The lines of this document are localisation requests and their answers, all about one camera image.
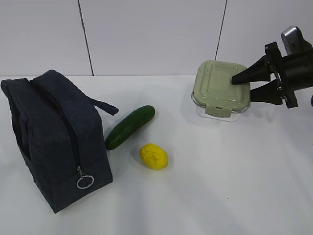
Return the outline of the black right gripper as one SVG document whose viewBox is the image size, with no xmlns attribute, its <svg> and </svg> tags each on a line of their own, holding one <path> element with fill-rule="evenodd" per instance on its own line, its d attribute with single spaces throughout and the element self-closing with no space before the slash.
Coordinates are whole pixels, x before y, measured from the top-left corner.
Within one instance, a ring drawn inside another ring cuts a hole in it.
<svg viewBox="0 0 313 235">
<path fill-rule="evenodd" d="M 251 82 L 270 81 L 273 67 L 275 80 L 250 91 L 251 102 L 262 102 L 274 105 L 282 105 L 283 100 L 287 108 L 298 106 L 294 91 L 291 89 L 283 62 L 283 56 L 276 42 L 265 45 L 266 55 L 262 56 L 256 63 L 232 77 L 233 85 L 241 85 Z"/>
</svg>

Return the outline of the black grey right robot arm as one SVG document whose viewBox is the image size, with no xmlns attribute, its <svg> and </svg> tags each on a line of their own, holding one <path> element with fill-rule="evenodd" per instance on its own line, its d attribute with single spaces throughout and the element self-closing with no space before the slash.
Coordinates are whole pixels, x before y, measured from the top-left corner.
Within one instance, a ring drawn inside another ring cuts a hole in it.
<svg viewBox="0 0 313 235">
<path fill-rule="evenodd" d="M 291 44 L 291 52 L 282 56 L 276 42 L 265 45 L 265 55 L 243 72 L 232 77 L 233 85 L 267 81 L 250 91 L 251 102 L 298 106 L 295 91 L 313 86 L 313 46 L 302 41 Z"/>
</svg>

